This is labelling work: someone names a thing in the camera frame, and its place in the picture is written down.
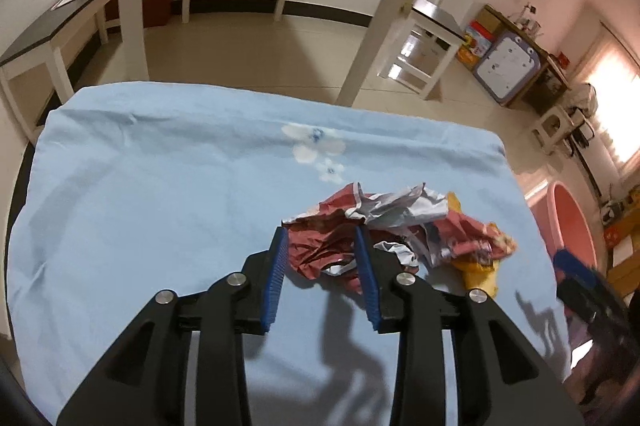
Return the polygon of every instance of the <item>blue bed sheet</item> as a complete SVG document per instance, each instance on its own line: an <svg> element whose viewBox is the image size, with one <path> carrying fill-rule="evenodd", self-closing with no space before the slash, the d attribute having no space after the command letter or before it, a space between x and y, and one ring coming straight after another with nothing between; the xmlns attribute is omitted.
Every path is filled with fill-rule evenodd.
<svg viewBox="0 0 640 426"><path fill-rule="evenodd" d="M308 138L292 138L291 125ZM156 291L206 290L266 248L281 219L352 181L371 192L425 181L513 236L497 302L566 374L554 273L493 133L215 86L119 83L83 88L49 115L12 232L8 302L31 399L54 422ZM427 276L463 290L448 268ZM398 336L377 335L361 306L331 280L287 275L270 334L245 338L256 426L388 424Z"/></svg>

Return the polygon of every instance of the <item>pink trash can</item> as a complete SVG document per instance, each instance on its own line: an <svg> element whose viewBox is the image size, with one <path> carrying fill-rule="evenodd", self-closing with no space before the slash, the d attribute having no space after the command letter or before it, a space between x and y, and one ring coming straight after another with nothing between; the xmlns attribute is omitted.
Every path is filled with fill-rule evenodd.
<svg viewBox="0 0 640 426"><path fill-rule="evenodd" d="M584 214L561 182L552 182L546 194L531 207L546 252L553 258L558 249L568 249L587 267L596 267L596 250Z"/></svg>

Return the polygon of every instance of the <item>black bench top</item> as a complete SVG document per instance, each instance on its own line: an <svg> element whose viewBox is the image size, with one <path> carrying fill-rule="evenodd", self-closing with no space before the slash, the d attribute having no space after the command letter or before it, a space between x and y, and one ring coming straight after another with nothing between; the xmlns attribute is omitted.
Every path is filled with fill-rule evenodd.
<svg viewBox="0 0 640 426"><path fill-rule="evenodd" d="M458 22L456 22L453 16L434 3L428 2L427 0L416 0L414 3L414 11L429 18L436 25L439 25L461 40L465 39L464 31L460 28L460 25L458 25Z"/></svg>
<svg viewBox="0 0 640 426"><path fill-rule="evenodd" d="M50 41L76 14L93 0L73 0L62 7L47 9L29 25L0 57L0 66Z"/></svg>

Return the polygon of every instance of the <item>silver bolt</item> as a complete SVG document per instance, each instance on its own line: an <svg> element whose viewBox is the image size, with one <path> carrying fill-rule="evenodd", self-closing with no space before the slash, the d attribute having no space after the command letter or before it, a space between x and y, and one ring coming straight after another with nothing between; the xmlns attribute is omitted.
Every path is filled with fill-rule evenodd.
<svg viewBox="0 0 640 426"><path fill-rule="evenodd" d="M415 276L410 272L401 272L396 276L396 281L400 285L413 285L415 283Z"/></svg>
<svg viewBox="0 0 640 426"><path fill-rule="evenodd" d="M173 299L174 293L172 293L171 291L163 290L156 294L156 303L159 303L161 305L171 303Z"/></svg>
<svg viewBox="0 0 640 426"><path fill-rule="evenodd" d="M471 301L475 301L476 303L484 303L488 298L486 292L482 289L471 289L471 291L469 291L469 297Z"/></svg>
<svg viewBox="0 0 640 426"><path fill-rule="evenodd" d="M226 282L233 287L240 287L246 282L246 276L241 272L233 272L226 277Z"/></svg>

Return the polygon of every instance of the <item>white flower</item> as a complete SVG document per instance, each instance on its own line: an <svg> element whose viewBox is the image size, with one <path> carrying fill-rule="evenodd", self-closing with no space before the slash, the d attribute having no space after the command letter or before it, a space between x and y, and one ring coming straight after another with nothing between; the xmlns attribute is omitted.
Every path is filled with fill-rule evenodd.
<svg viewBox="0 0 640 426"><path fill-rule="evenodd" d="M293 147L293 157L303 164L315 161L319 153L340 155L344 152L344 141L338 139L337 132L331 128L292 122L283 126L282 132L297 141Z"/></svg>
<svg viewBox="0 0 640 426"><path fill-rule="evenodd" d="M331 159L325 159L324 162L316 164L316 168L320 172L320 180L323 182L334 182L336 184L343 184L341 173L344 171L344 166L333 162Z"/></svg>

